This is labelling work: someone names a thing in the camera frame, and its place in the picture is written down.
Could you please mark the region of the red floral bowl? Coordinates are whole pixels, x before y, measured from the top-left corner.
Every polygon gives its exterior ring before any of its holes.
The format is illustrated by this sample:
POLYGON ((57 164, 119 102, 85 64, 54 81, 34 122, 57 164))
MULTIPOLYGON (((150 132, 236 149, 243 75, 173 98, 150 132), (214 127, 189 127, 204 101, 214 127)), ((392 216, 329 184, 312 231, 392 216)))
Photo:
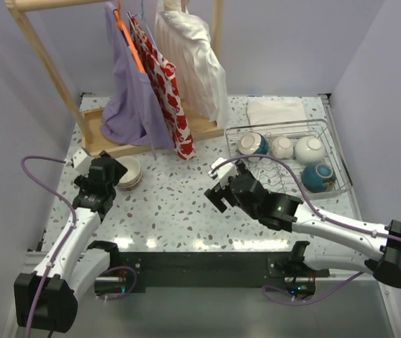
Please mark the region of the red floral bowl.
POLYGON ((123 190, 123 191, 130 191, 130 190, 137 188, 140 185, 141 181, 142 180, 139 179, 136 182, 134 182, 133 184, 118 184, 117 189, 123 190))

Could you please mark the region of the dark teal bowl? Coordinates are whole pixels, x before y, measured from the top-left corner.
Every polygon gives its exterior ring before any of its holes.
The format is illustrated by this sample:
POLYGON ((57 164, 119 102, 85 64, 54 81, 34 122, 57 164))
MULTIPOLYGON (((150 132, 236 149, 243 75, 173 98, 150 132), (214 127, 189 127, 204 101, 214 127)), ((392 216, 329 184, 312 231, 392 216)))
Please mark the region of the dark teal bowl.
POLYGON ((336 174, 327 163, 311 163, 302 171, 301 181, 312 193, 329 192, 335 186, 336 174))

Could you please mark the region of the beige ceramic bowl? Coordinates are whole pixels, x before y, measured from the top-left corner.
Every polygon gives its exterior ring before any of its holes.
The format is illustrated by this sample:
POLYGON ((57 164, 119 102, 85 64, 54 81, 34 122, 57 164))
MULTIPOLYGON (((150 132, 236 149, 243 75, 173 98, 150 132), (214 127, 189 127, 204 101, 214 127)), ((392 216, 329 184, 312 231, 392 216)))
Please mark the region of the beige ceramic bowl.
POLYGON ((132 156, 121 156, 117 161, 127 169, 127 173, 118 182, 119 187, 128 187, 137 183, 142 176, 139 161, 132 156))

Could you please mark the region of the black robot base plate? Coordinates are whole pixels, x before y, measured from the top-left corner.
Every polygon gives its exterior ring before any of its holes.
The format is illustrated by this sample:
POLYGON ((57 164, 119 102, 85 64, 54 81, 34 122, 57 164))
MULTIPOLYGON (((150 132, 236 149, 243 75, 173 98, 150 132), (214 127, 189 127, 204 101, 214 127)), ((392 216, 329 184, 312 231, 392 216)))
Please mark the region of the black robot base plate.
POLYGON ((137 272, 136 293, 148 287, 260 288, 284 287, 288 280, 313 282, 329 277, 329 270, 314 272, 294 267, 289 252, 123 252, 121 263, 137 272))

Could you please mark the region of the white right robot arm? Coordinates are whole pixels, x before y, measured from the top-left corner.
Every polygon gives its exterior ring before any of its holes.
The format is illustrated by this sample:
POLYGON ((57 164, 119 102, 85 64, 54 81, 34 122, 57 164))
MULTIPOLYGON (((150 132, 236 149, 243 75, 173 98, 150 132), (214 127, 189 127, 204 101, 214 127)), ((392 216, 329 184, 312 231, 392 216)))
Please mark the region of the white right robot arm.
POLYGON ((270 230, 307 234, 335 244, 331 249, 315 249, 309 242, 295 244, 281 267, 291 275, 348 270, 368 273, 378 282, 401 289, 400 221, 384 225, 320 211, 306 197, 264 188, 241 160, 218 158, 209 176, 217 183, 205 196, 220 212, 238 207, 270 230))

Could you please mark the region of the blue white dotted bowl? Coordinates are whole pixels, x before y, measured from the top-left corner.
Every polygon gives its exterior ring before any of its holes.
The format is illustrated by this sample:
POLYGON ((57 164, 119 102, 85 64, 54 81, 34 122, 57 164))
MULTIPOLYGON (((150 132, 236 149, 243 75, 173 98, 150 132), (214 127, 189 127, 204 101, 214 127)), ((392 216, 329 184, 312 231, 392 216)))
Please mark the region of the blue white dotted bowl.
POLYGON ((248 132, 240 138, 237 149, 241 155, 266 155, 269 152, 269 143, 258 132, 248 132))

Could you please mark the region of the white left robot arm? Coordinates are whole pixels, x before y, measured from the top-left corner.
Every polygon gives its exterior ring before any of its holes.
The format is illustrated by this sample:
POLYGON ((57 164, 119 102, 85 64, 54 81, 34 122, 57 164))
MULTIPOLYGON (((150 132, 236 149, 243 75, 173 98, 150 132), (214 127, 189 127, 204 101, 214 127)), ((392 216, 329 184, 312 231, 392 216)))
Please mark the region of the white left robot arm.
POLYGON ((127 168, 102 151, 96 158, 84 149, 72 158, 79 175, 78 195, 69 201, 56 197, 70 210, 61 234, 30 273, 20 273, 13 285, 17 324, 30 336, 32 329, 65 333, 72 327, 79 301, 97 276, 115 275, 121 267, 116 244, 87 246, 116 198, 116 185, 127 168))

